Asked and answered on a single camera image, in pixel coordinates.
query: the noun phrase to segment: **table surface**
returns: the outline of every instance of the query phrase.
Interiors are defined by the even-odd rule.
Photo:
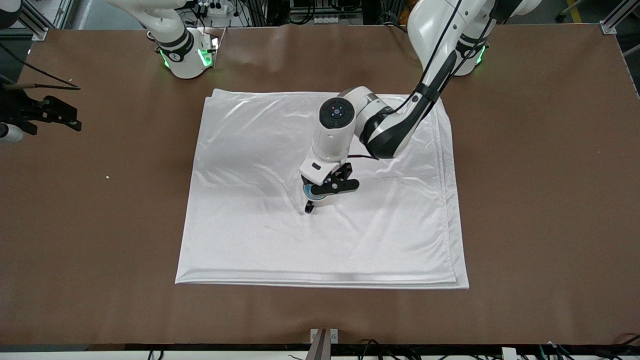
[[[420,65],[376,26],[229,29],[216,69],[173,77],[143,31],[50,31],[28,61],[83,130],[3,147],[0,342],[612,343],[640,332],[640,101],[597,25],[498,26],[443,94],[469,290],[174,285],[204,98],[365,85]],[[22,82],[48,83],[26,69]],[[53,90],[30,91],[31,96]]]

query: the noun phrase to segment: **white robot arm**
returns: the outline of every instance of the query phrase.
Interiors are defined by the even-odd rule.
[[[409,40],[424,68],[407,100],[392,109],[364,86],[326,101],[318,130],[300,167],[305,211],[314,202],[355,191],[347,163],[351,135],[371,157],[388,159],[404,150],[420,121],[431,111],[453,75],[465,75],[479,62],[486,37],[498,22],[533,10],[541,0],[420,0],[407,25]]]
[[[154,37],[164,64],[181,79],[200,75],[213,63],[211,36],[187,29],[174,10],[186,0],[107,0],[140,21]]]

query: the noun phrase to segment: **folded cloth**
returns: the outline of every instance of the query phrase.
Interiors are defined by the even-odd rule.
[[[331,93],[205,101],[176,283],[467,289],[451,125],[441,101],[392,160],[351,158],[355,192],[306,214],[298,169]],[[380,96],[391,107],[405,95]],[[367,154],[354,137],[351,154]]]

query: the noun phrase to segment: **wire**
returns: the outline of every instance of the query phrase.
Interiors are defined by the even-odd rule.
[[[307,16],[305,19],[303,19],[300,22],[297,21],[293,21],[291,20],[291,18],[289,17],[289,22],[291,24],[295,24],[295,25],[304,25],[306,23],[308,23],[311,19],[314,18],[314,15],[316,14],[316,0],[308,0],[309,1],[309,8],[307,9]]]
[[[147,356],[147,360],[151,360],[151,357],[154,355],[154,350],[151,349],[149,351],[149,356]],[[160,357],[158,357],[157,360],[162,360],[162,358],[164,357],[164,350],[160,350]]]
[[[375,158],[373,156],[369,156],[369,155],[347,155],[347,158],[365,158],[365,159],[373,159],[373,160],[380,160],[378,158]]]
[[[548,359],[547,355],[545,354],[545,351],[542,350],[542,345],[538,345],[538,348],[540,348],[540,355],[542,355],[543,359]]]
[[[493,17],[493,11],[496,8],[496,5],[498,4],[498,1],[496,1],[493,4],[493,8],[491,9],[491,11],[489,12],[489,21],[487,21],[486,25],[484,26],[484,29],[482,30],[482,33],[480,34],[480,36],[478,37],[478,39],[476,40],[476,43],[474,44],[474,46],[471,49],[475,49],[478,44],[480,44],[480,41],[482,41],[482,39],[484,38],[484,34],[486,34],[486,31],[489,30],[489,26],[491,26],[491,23],[493,22],[492,17]],[[447,79],[444,82],[444,85],[442,86],[442,88],[444,88],[445,86],[447,86],[447,84],[449,84],[449,82],[451,81],[451,79],[453,78],[454,74],[458,72],[458,70],[460,70],[460,68],[462,67],[462,65],[465,63],[465,61],[467,61],[470,57],[471,57],[472,51],[469,51],[467,53],[467,55],[465,55],[464,59],[462,59],[462,61],[460,62],[460,64],[458,64],[458,66],[449,74],[449,76],[447,76]]]
[[[447,30],[449,30],[449,26],[451,25],[451,22],[453,21],[453,19],[455,18],[456,14],[458,13],[458,9],[460,8],[460,4],[462,3],[462,0],[458,0],[458,3],[456,3],[456,7],[453,9],[453,12],[451,13],[451,16],[449,17],[449,21],[447,21],[447,25],[444,27],[444,31],[442,31],[442,34],[440,34],[440,38],[438,39],[438,42],[436,43],[436,46],[433,48],[433,52],[431,53],[431,57],[429,58],[429,61],[427,62],[427,66],[424,67],[424,71],[422,71],[422,75],[420,77],[420,80],[418,81],[418,84],[422,82],[422,80],[424,80],[424,77],[427,75],[427,71],[429,70],[429,67],[431,66],[431,63],[433,62],[433,59],[436,57],[436,53],[438,52],[438,48],[440,47],[440,43],[442,42],[442,39],[444,39],[444,35],[447,33]],[[380,112],[380,115],[389,115],[389,114],[393,114],[396,113],[398,110],[400,110],[402,107],[404,107],[406,105],[406,103],[409,102],[409,99],[412,98],[412,95],[415,94],[415,88],[413,89],[413,91],[411,92],[411,94],[409,94],[409,96],[403,101],[403,103],[398,106],[396,109],[394,110],[390,110],[390,111],[386,111],[386,112]]]
[[[14,54],[11,50],[9,50],[9,49],[8,49],[6,46],[4,46],[4,44],[3,44],[3,43],[1,43],[1,42],[0,42],[0,47],[1,47],[4,51],[6,51],[6,53],[7,53],[7,54],[9,54],[9,56],[11,56],[12,58],[16,59],[19,63],[23,64],[24,66],[29,67],[29,68],[31,68],[31,69],[33,69],[33,70],[35,70],[35,71],[37,71],[37,72],[39,72],[39,73],[41,73],[41,74],[43,74],[43,75],[49,76],[49,77],[50,77],[50,78],[52,78],[52,79],[58,80],[59,82],[61,82],[61,83],[63,83],[63,84],[69,85],[69,86],[71,86],[71,87],[73,87],[73,88],[77,88],[78,90],[80,90],[80,88],[79,88],[76,84],[73,84],[73,83],[71,83],[71,82],[69,82],[69,81],[67,81],[67,80],[62,80],[62,79],[60,79],[60,78],[59,78],[59,77],[57,77],[57,76],[53,76],[53,75],[51,75],[50,73],[48,73],[48,72],[46,72],[46,71],[43,71],[43,70],[38,69],[37,67],[33,66],[32,64],[30,64],[30,63],[28,63],[28,62],[26,62],[26,61],[22,61],[22,60],[21,60],[21,59],[20,59],[16,54]]]
[[[242,12],[242,16],[244,17],[244,21],[246,21],[246,27],[247,27],[247,28],[250,28],[250,27],[251,27],[251,25],[249,24],[249,18],[247,18],[246,14],[245,14],[245,12],[244,12],[244,6],[243,6],[242,2],[241,2],[241,4],[240,4],[240,11]]]
[[[191,10],[191,12],[193,13],[193,16],[196,17],[196,23],[198,22],[198,20],[200,20],[200,23],[202,24],[202,27],[206,28],[206,26],[204,26],[204,22],[202,21],[202,19],[198,16],[198,14],[196,14],[196,11],[192,7],[189,7],[189,10]]]
[[[562,352],[564,352],[564,356],[568,357],[568,358],[569,358],[569,360],[575,360],[575,359],[571,356],[571,354],[569,354],[569,351],[567,351],[565,348],[563,348],[563,347],[562,347],[562,345],[558,345],[558,348],[559,348]]]
[[[245,3],[244,0],[240,0],[240,2],[244,3],[247,7],[247,9],[249,9],[250,11],[252,11],[254,14],[258,15],[259,17],[262,17],[264,19],[264,23],[269,25],[269,20],[267,20],[267,17],[260,14],[259,12],[255,11],[254,9],[251,8],[251,6],[249,6],[249,4]]]
[[[400,25],[396,24],[395,22],[387,21],[387,22],[383,22],[382,24],[383,24],[383,25],[386,25],[386,26],[389,26],[389,25],[391,25],[391,26],[395,26],[395,27],[397,27],[398,29],[400,29],[401,31],[403,31],[404,33],[406,33],[406,29],[405,29],[405,28],[403,28],[402,26],[400,26]]]
[[[400,360],[400,358],[398,358],[397,356],[395,356],[393,353],[391,353],[391,351],[389,351],[389,349],[387,349],[386,347],[380,345],[380,343],[378,343],[376,340],[374,339],[370,339],[368,343],[372,343],[375,344],[381,351],[384,351],[387,353],[387,355],[389,355],[390,357],[393,357],[394,360]]]
[[[633,338],[630,338],[629,340],[625,341],[624,343],[620,344],[620,345],[630,345],[632,342],[634,342],[635,340],[640,339],[640,335],[636,335]]]
[[[353,23],[351,22],[351,19],[349,19],[349,15],[347,15],[347,12],[344,11],[344,7],[342,8],[342,12],[344,13],[344,18],[347,19],[347,21],[349,22],[349,25],[353,25]]]
[[[34,88],[48,88],[48,89],[58,89],[58,90],[80,90],[80,88],[78,87],[74,88],[73,86],[59,86],[59,85],[47,85],[47,84],[3,85],[2,88],[5,91],[34,89]]]

